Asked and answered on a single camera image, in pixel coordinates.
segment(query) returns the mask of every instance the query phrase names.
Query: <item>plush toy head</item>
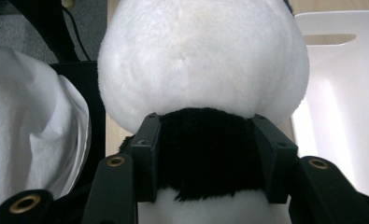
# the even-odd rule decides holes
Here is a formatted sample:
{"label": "plush toy head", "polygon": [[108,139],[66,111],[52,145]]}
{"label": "plush toy head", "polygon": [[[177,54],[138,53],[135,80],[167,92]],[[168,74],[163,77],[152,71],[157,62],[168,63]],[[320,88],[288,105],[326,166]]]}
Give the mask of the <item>plush toy head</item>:
{"label": "plush toy head", "polygon": [[305,95],[306,48],[282,0],[121,0],[98,63],[124,129],[163,115],[161,190],[140,223],[284,223],[244,125],[255,114],[279,124]]}
{"label": "plush toy head", "polygon": [[303,37],[282,0],[121,0],[98,63],[106,111],[132,133],[147,114],[185,107],[279,124],[308,81]]}

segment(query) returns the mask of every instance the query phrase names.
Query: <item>white cloth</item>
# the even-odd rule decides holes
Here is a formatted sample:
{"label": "white cloth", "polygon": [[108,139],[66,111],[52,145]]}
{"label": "white cloth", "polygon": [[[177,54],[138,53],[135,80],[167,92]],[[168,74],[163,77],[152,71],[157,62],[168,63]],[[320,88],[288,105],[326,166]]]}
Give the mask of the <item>white cloth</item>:
{"label": "white cloth", "polygon": [[47,64],[0,48],[0,204],[25,189],[54,198],[73,188],[86,161],[89,111]]}

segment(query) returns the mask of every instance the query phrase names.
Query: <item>white plush toy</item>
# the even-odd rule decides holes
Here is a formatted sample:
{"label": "white plush toy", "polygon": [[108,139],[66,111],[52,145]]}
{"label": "white plush toy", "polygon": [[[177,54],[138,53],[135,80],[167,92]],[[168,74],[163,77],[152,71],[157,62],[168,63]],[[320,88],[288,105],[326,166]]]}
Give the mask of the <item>white plush toy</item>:
{"label": "white plush toy", "polygon": [[[121,0],[108,26],[98,63],[106,111],[132,133],[150,113],[178,118],[180,122],[175,125],[182,127],[188,120],[193,122],[189,119],[191,113],[206,107],[213,109],[206,109],[202,116],[207,119],[207,113],[211,113],[214,120],[209,121],[216,127],[224,114],[234,120],[260,114],[278,125],[303,99],[309,72],[303,37],[283,0]],[[184,108],[195,108],[195,112],[183,112]],[[178,111],[185,118],[176,115]],[[188,141],[200,134],[189,134]],[[214,170],[216,164],[207,159],[219,161],[214,156],[220,151],[207,149],[207,145],[220,142],[208,143],[200,149],[205,164],[196,166],[201,162],[171,159],[178,162],[172,166],[199,167],[198,172],[184,174],[184,168],[160,166],[172,170],[170,175],[176,184],[162,184],[155,203],[139,205],[140,224],[289,222],[284,211],[287,208],[269,204],[259,185],[232,189],[230,181],[236,171]],[[222,150],[234,156],[238,153],[235,148]],[[233,162],[234,156],[223,159],[234,167],[240,162]],[[253,153],[249,157],[256,162],[256,156]],[[221,172],[221,188],[218,180],[208,180],[209,176],[219,178],[213,172]],[[197,179],[185,182],[186,175]],[[247,178],[251,180],[252,176],[241,174],[233,181]],[[198,185],[202,190],[195,192],[194,186]]]}

